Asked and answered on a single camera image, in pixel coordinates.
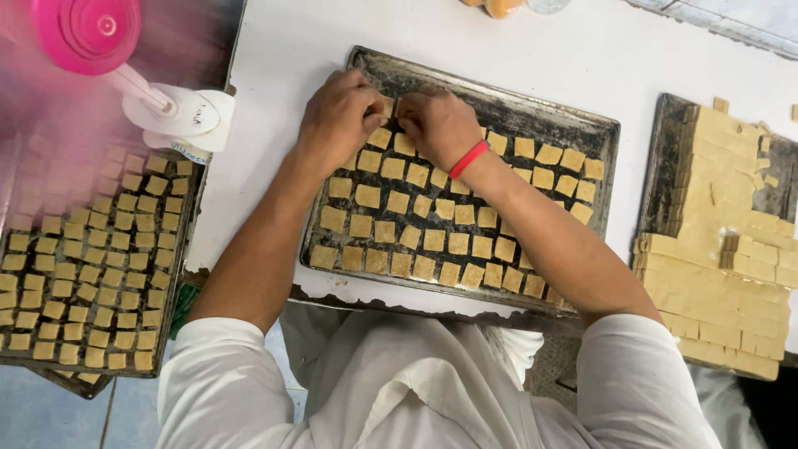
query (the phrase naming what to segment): person's left hand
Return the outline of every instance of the person's left hand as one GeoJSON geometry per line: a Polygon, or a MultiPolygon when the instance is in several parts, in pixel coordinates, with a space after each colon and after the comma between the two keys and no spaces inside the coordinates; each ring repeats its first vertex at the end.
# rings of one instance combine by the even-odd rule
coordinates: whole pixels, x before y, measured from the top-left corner
{"type": "Polygon", "coordinates": [[[336,70],[307,102],[295,147],[299,160],[324,180],[388,121],[384,111],[382,96],[363,72],[336,70]]]}

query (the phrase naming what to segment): white shirt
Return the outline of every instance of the white shirt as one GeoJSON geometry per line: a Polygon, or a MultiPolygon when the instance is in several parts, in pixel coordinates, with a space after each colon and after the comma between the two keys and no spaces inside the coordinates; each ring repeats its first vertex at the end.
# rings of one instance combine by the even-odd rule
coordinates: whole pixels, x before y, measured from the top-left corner
{"type": "Polygon", "coordinates": [[[256,326],[187,324],[160,378],[158,447],[720,448],[673,337],[613,315],[579,353],[579,416],[518,391],[470,324],[353,314],[319,357],[306,416],[256,326]]]}

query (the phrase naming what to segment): green object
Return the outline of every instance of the green object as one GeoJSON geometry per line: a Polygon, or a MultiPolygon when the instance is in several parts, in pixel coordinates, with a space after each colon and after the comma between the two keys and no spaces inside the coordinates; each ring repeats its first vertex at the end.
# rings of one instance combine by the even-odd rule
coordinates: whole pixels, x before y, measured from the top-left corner
{"type": "Polygon", "coordinates": [[[177,332],[186,324],[188,313],[192,310],[194,299],[202,289],[190,284],[183,284],[175,298],[175,311],[172,313],[172,326],[169,328],[169,339],[174,340],[177,332]]]}

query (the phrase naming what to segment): hand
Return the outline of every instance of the hand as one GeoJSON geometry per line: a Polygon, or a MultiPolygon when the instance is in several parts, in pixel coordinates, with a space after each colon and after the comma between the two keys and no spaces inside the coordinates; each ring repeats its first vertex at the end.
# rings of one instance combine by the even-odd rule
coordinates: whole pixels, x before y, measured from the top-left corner
{"type": "Polygon", "coordinates": [[[445,90],[408,93],[397,117],[418,152],[446,172],[484,138],[474,108],[445,90]]]}
{"type": "Polygon", "coordinates": [[[388,121],[384,111],[382,96],[363,72],[336,70],[307,102],[294,151],[322,181],[388,121]]]}

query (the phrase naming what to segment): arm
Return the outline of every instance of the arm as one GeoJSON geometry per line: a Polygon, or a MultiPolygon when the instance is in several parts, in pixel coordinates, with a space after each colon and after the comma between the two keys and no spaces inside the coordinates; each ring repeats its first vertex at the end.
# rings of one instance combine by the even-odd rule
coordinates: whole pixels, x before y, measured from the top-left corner
{"type": "Polygon", "coordinates": [[[266,333],[288,298],[307,209],[324,180],[385,123],[384,108],[360,71],[330,76],[308,102],[296,146],[219,258],[189,322],[236,318],[266,333]]]}
{"type": "MultiPolygon", "coordinates": [[[[399,118],[418,150],[447,172],[482,140],[473,108],[451,93],[405,95],[399,118]]],[[[646,290],[618,256],[494,152],[474,160],[460,180],[510,223],[535,270],[576,307],[586,326],[616,313],[662,323],[646,290]]]]}

